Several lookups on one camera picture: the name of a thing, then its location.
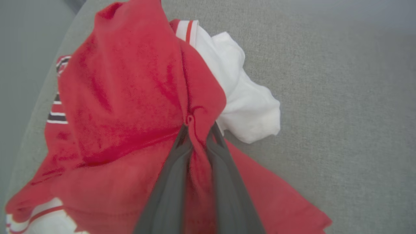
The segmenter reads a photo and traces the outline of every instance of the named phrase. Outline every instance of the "black stripe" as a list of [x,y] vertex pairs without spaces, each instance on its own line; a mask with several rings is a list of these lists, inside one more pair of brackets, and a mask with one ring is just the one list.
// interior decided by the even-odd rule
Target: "black stripe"
[[69,58],[66,58],[66,59],[61,60],[61,61],[58,63],[58,65],[56,66],[56,72],[58,72],[58,71],[59,71],[59,69],[61,68],[62,63],[64,63],[64,62],[68,62],[68,61],[69,61]]
[[67,118],[65,116],[61,116],[61,115],[51,115],[49,113],[48,120],[66,121]]

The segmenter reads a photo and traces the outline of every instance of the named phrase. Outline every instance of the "red fabric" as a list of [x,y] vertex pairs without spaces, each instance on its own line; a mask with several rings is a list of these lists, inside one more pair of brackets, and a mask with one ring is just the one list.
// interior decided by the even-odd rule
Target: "red fabric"
[[[7,204],[17,222],[54,197],[91,234],[131,233],[182,125],[195,151],[186,233],[215,233],[204,147],[225,95],[199,54],[175,37],[159,1],[114,3],[60,75],[67,125],[46,124],[48,155]],[[323,233],[328,217],[232,144],[230,152],[269,234]]]

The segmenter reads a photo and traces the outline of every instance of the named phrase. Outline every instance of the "red stripe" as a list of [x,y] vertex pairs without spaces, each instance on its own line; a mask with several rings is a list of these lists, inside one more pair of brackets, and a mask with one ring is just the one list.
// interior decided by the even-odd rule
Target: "red stripe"
[[55,212],[55,211],[58,211],[58,210],[62,210],[62,209],[64,209],[64,207],[63,207],[63,206],[58,206],[58,207],[50,208],[50,209],[44,210],[44,211],[42,211],[42,212],[39,212],[39,213],[37,213],[36,215],[34,215],[32,218],[30,218],[30,220],[29,220],[29,224],[27,225],[27,227],[26,227],[24,230],[22,230],[22,231],[18,231],[18,232],[15,232],[15,231],[13,231],[13,230],[11,229],[11,227],[10,227],[10,233],[12,233],[12,234],[22,234],[22,233],[24,233],[24,232],[25,232],[25,231],[29,228],[30,224],[31,224],[31,223],[32,223],[35,219],[40,218],[41,216],[44,216],[44,215],[49,214],[49,213],[52,213],[52,212]]
[[186,42],[189,43],[191,40],[191,29],[192,29],[193,20],[189,21],[188,29],[186,30]]

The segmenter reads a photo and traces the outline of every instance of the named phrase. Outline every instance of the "gray cushion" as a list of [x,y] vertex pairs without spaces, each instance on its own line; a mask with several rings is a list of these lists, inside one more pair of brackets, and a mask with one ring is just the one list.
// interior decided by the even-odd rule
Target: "gray cushion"
[[[89,0],[58,55],[72,53],[111,0]],[[326,212],[330,234],[416,233],[416,37],[303,14],[286,0],[163,1],[168,19],[227,31],[245,70],[281,102],[282,130],[254,144],[226,137]],[[47,149],[51,66],[17,156],[8,198]]]

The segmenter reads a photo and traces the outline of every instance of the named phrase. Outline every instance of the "white sleeve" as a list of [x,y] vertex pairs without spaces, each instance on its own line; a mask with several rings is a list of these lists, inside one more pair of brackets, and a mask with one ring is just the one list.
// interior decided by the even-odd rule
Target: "white sleeve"
[[245,54],[226,33],[211,36],[197,26],[195,49],[223,88],[227,105],[217,119],[223,132],[252,143],[280,130],[280,103],[264,86],[254,83],[243,69]]

